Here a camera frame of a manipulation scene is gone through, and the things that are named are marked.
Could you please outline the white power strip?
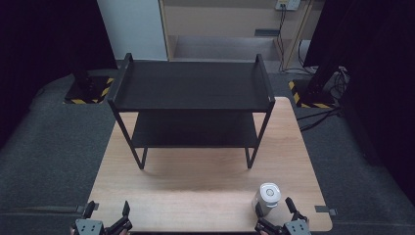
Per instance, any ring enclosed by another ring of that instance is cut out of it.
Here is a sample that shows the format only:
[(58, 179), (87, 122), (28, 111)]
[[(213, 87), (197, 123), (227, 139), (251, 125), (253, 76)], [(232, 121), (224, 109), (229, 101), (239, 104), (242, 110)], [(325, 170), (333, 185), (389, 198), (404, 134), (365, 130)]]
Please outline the white power strip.
[(301, 0), (277, 0), (275, 9), (277, 11), (296, 11), (300, 6), (300, 1)]

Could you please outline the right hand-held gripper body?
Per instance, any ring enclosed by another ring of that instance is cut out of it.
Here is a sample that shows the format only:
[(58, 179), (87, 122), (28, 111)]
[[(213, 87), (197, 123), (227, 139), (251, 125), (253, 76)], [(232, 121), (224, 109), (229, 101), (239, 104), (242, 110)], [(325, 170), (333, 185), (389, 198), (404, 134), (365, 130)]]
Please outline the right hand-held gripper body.
[(311, 235), (308, 225), (303, 219), (286, 222), (283, 228), (288, 235)]

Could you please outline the grey tape piece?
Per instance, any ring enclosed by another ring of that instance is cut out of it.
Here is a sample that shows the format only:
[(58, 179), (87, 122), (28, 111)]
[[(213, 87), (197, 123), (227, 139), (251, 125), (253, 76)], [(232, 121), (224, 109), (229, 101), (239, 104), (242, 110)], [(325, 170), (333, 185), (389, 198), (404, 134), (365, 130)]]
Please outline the grey tape piece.
[[(86, 210), (87, 206), (88, 206), (88, 204), (86, 204), (86, 205), (81, 205), (81, 206), (77, 206), (77, 207), (76, 207), (76, 212), (78, 212), (78, 213), (83, 213), (83, 212)], [(99, 208), (99, 203), (95, 203), (95, 206), (94, 206), (93, 211), (97, 211), (97, 210), (98, 210), (98, 208)]]
[(327, 206), (314, 206), (316, 212), (326, 212), (330, 216), (336, 216), (338, 211), (336, 209), (330, 209)]

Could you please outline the white cylindrical can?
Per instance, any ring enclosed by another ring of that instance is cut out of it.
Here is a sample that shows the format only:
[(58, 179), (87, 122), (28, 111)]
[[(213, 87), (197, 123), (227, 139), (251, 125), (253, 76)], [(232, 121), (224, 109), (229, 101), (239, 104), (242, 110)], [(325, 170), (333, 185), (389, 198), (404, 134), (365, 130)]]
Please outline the white cylindrical can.
[(281, 191), (277, 184), (262, 183), (252, 199), (252, 207), (258, 217), (267, 216), (278, 206), (281, 200)]

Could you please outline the light wooden shelf unit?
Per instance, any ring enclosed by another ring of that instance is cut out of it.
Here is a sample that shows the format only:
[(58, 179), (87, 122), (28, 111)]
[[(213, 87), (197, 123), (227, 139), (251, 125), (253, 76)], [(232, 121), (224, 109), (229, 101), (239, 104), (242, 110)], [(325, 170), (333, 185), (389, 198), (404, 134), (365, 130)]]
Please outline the light wooden shelf unit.
[[(277, 11), (277, 0), (159, 0), (170, 61), (250, 61), (262, 54), (277, 71), (291, 66), (317, 0)], [(279, 29), (276, 37), (257, 28)]]

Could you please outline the dark curtain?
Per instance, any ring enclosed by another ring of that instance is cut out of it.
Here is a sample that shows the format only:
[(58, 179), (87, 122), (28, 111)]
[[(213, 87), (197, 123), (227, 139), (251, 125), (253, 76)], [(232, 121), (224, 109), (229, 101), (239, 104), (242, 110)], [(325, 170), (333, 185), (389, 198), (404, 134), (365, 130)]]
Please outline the dark curtain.
[(349, 72), (341, 98), (369, 161), (415, 206), (415, 0), (324, 0), (305, 63)]
[(115, 67), (98, 0), (0, 0), (0, 148), (44, 85)]

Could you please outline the grey label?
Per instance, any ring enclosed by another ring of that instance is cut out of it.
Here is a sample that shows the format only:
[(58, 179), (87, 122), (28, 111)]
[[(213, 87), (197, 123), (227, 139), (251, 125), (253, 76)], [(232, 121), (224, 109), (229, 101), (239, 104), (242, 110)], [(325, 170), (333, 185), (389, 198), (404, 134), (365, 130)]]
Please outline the grey label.
[(254, 31), (255, 36), (261, 37), (276, 37), (280, 34), (279, 29), (272, 29), (272, 28), (257, 28)]

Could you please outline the black metal stand post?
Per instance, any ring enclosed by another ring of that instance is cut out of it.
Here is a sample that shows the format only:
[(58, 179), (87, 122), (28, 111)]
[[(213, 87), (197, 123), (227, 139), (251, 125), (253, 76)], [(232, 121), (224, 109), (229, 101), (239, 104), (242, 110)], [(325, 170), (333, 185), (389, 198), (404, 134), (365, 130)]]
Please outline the black metal stand post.
[(308, 83), (308, 93), (313, 96), (321, 94), (324, 86), (330, 80), (338, 67), (339, 65), (336, 62), (326, 61), (322, 63)]
[(96, 92), (96, 84), (86, 70), (76, 70), (73, 75), (75, 77), (78, 88), (82, 92), (86, 94), (92, 94)]

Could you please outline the black two-tier metal shelf rack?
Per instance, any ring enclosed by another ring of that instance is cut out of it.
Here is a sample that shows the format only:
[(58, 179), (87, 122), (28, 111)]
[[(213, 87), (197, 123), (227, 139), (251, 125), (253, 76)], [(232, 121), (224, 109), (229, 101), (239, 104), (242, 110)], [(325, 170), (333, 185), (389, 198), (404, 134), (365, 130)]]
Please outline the black two-tier metal shelf rack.
[(219, 63), (126, 54), (107, 101), (139, 168), (151, 148), (242, 148), (252, 167), (276, 103), (260, 55)]

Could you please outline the stand base with hazard tape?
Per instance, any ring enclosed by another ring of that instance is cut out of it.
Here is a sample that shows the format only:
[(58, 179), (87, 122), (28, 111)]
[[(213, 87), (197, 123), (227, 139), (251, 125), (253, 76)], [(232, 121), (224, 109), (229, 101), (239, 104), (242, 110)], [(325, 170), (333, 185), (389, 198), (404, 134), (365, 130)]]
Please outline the stand base with hazard tape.
[(294, 79), (289, 82), (297, 107), (329, 109), (336, 106), (329, 90), (311, 87), (309, 83), (309, 79)]
[(109, 76), (91, 76), (96, 84), (96, 92), (92, 94), (86, 94), (82, 92), (76, 81), (72, 84), (67, 93), (64, 102), (66, 104), (100, 104), (104, 101), (104, 98), (109, 92), (110, 86), (114, 79)]

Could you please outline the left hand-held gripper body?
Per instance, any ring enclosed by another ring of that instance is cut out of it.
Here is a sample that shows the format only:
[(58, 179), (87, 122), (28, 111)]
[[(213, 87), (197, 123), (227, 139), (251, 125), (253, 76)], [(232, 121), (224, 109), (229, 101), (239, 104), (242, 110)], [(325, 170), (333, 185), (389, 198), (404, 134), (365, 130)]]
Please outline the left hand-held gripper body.
[(74, 235), (104, 235), (104, 225), (101, 220), (77, 219), (74, 223)]

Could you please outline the white cabinet panel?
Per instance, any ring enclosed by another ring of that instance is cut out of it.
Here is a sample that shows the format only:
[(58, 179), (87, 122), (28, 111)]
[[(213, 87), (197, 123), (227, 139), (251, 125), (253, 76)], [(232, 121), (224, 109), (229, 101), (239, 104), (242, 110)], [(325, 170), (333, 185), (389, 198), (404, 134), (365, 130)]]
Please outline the white cabinet panel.
[(117, 59), (167, 60), (159, 0), (97, 1)]

